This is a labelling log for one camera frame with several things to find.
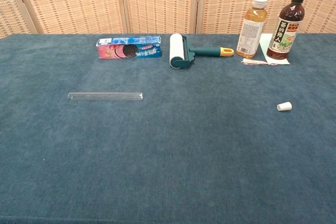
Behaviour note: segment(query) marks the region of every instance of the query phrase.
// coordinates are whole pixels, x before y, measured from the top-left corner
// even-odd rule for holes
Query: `blue tablecloth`
[[[115,36],[0,40],[0,223],[336,222],[336,34],[299,34],[289,66],[200,56],[186,70],[169,65],[170,35],[161,58],[99,60]]]

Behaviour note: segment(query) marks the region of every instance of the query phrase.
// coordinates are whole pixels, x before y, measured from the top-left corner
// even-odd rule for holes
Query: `plastic bottle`
[[[236,50],[238,55],[252,58],[256,54],[267,17],[266,5],[267,0],[253,0],[252,8],[247,10]]]
[[[278,17],[278,22],[267,49],[267,55],[273,59],[286,59],[294,42],[300,23],[304,17],[303,0],[292,0]]]

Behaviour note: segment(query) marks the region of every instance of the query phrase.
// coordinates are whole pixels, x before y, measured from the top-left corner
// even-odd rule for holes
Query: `white thread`
[[[246,59],[244,58],[241,63],[244,63],[245,65],[270,65],[270,66],[275,66],[277,63],[268,63],[262,60],[251,60],[251,59]]]

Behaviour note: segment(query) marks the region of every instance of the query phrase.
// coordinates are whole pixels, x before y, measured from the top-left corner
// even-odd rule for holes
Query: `bottle label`
[[[301,21],[292,22],[278,17],[275,32],[269,43],[269,48],[274,52],[289,52]]]
[[[237,51],[248,55],[256,53],[265,22],[254,22],[244,19],[240,32]]]

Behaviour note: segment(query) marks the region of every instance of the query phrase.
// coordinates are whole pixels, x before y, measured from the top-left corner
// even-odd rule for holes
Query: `paper sheet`
[[[262,34],[261,38],[260,38],[260,42],[259,42],[266,61],[268,63],[289,65],[290,63],[288,62],[287,59],[275,60],[275,59],[272,59],[272,58],[267,56],[266,52],[267,52],[267,48],[268,48],[268,45],[269,45],[269,42],[271,41],[271,39],[272,39],[272,34]]]

